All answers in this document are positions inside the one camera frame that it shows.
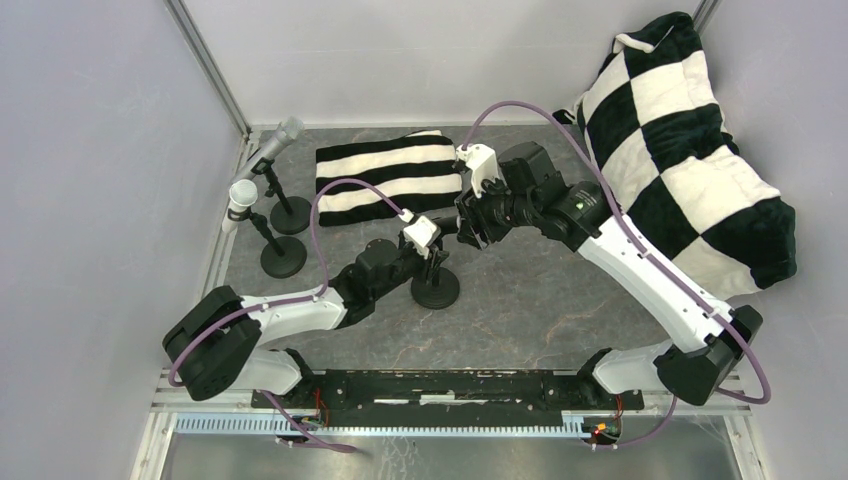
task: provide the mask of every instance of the black and white striped cushion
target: black and white striped cushion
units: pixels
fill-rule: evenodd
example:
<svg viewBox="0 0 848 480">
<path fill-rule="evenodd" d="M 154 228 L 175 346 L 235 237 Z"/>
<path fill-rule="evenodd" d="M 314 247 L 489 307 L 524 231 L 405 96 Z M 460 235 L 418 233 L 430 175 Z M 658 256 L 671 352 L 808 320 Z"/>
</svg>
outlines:
<svg viewBox="0 0 848 480">
<path fill-rule="evenodd" d="M 438 130 L 320 148 L 315 152 L 315 190 L 339 178 L 356 178 L 374 185 L 401 208 L 426 212 L 452 206 L 461 193 L 455 161 L 453 142 Z M 318 212 L 318 223 L 325 227 L 395 216 L 375 193 L 351 184 L 329 190 L 318 201 Z"/>
<path fill-rule="evenodd" d="M 795 211 L 739 156 L 685 13 L 615 37 L 569 112 L 633 223 L 719 298 L 795 274 Z"/>
</svg>

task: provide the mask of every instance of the black and white checkered cushion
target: black and white checkered cushion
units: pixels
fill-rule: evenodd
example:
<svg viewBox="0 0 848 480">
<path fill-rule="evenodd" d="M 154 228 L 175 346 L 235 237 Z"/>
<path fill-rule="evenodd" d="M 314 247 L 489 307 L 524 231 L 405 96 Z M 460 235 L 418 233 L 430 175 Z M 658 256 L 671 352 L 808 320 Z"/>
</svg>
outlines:
<svg viewBox="0 0 848 480">
<path fill-rule="evenodd" d="M 795 211 L 739 157 L 689 15 L 617 35 L 591 89 L 555 116 L 576 121 L 639 230 L 715 296 L 794 275 Z"/>
</svg>

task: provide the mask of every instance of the silver microphone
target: silver microphone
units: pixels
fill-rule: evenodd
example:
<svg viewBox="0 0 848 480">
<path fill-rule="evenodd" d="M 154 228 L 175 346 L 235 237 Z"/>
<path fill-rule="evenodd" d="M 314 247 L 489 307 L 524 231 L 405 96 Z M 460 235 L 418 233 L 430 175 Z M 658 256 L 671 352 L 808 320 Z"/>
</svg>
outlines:
<svg viewBox="0 0 848 480">
<path fill-rule="evenodd" d="M 224 220 L 221 222 L 221 230 L 224 233 L 230 233 L 238 227 L 238 222 L 241 222 L 246 216 L 244 212 L 256 203 L 259 199 L 259 191 L 256 189 L 256 184 L 250 180 L 239 180 L 230 186 L 230 204 L 227 205 L 227 212 L 224 214 Z"/>
<path fill-rule="evenodd" d="M 297 137 L 300 136 L 303 130 L 303 122 L 295 117 L 289 117 L 288 120 L 286 120 L 286 123 L 280 123 L 277 126 L 277 130 L 274 131 L 273 135 L 271 135 L 271 138 L 269 138 L 268 141 L 256 151 L 256 153 L 251 155 L 244 164 L 244 167 L 236 173 L 236 176 L 233 177 L 233 183 L 238 182 L 239 180 L 253 179 L 253 177 L 256 176 L 253 169 L 260 160 L 263 158 L 274 160 L 277 158 L 277 155 L 279 155 L 280 152 L 297 140 Z"/>
</svg>

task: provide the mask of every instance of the black round base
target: black round base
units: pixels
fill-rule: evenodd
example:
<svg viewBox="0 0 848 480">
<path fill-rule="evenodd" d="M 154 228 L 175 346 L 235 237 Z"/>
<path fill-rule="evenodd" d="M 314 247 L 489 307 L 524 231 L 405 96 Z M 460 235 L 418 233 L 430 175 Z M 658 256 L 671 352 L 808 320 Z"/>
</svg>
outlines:
<svg viewBox="0 0 848 480">
<path fill-rule="evenodd" d="M 271 209 L 271 226 L 283 235 L 294 235 L 309 226 L 309 213 L 312 205 L 303 197 L 288 197 L 292 213 L 286 211 L 283 204 L 277 202 Z"/>
<path fill-rule="evenodd" d="M 412 299 L 430 310 L 448 308 L 459 298 L 459 279 L 446 268 L 439 269 L 439 285 L 427 285 L 417 278 L 412 279 Z"/>
<path fill-rule="evenodd" d="M 259 257 L 262 270 L 274 278 L 288 278 L 299 272 L 306 263 L 306 247 L 303 242 L 294 237 L 277 237 L 277 243 L 286 251 L 285 255 L 277 255 L 274 247 L 266 245 Z"/>
</svg>

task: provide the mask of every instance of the gray wall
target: gray wall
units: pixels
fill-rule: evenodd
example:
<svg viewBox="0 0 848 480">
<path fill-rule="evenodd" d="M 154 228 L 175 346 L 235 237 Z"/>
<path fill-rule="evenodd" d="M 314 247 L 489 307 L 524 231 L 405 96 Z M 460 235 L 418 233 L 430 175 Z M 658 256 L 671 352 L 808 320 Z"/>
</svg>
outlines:
<svg viewBox="0 0 848 480">
<path fill-rule="evenodd" d="M 0 4 L 0 478 L 127 478 L 239 136 L 164 4 Z"/>
<path fill-rule="evenodd" d="M 698 0 L 185 0 L 252 124 L 471 123 L 570 106 L 612 37 Z M 539 118 L 502 109 L 490 119 Z"/>
<path fill-rule="evenodd" d="M 774 385 L 756 418 L 776 478 L 848 472 L 846 4 L 726 0 L 704 32 L 743 156 L 797 209 L 798 275 L 756 295 Z"/>
</svg>

